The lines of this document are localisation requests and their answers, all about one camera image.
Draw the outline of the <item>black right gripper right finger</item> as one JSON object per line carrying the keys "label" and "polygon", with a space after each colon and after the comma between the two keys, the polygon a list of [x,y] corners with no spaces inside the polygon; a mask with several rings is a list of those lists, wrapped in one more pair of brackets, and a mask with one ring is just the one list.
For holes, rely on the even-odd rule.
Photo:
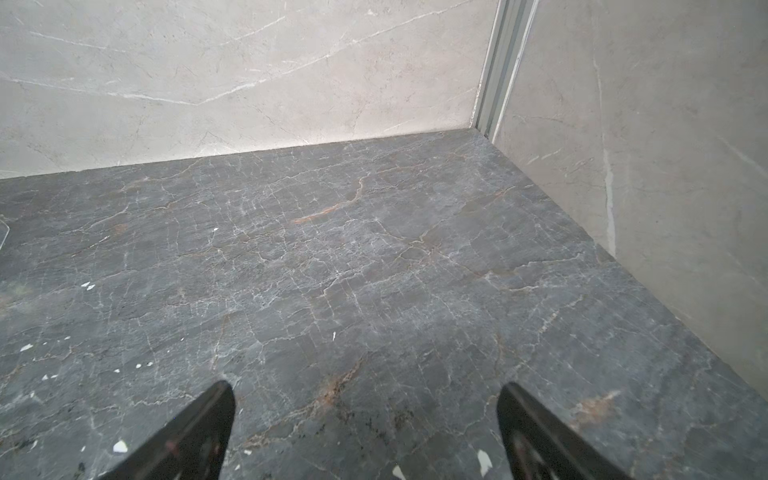
{"label": "black right gripper right finger", "polygon": [[496,414],[515,479],[629,477],[515,382],[502,386]]}

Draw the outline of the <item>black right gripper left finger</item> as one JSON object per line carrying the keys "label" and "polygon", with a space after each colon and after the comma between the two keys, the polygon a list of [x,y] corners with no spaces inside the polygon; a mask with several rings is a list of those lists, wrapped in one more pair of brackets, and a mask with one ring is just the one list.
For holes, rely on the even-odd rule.
{"label": "black right gripper left finger", "polygon": [[219,380],[104,479],[217,479],[236,414],[231,384]]}

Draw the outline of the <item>vertical aluminium corner profile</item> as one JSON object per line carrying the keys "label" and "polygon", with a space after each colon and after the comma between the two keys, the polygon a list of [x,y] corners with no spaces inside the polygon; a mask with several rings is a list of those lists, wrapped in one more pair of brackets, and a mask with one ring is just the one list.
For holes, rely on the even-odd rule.
{"label": "vertical aluminium corner profile", "polygon": [[491,142],[495,141],[506,111],[539,3],[498,2],[471,123]]}

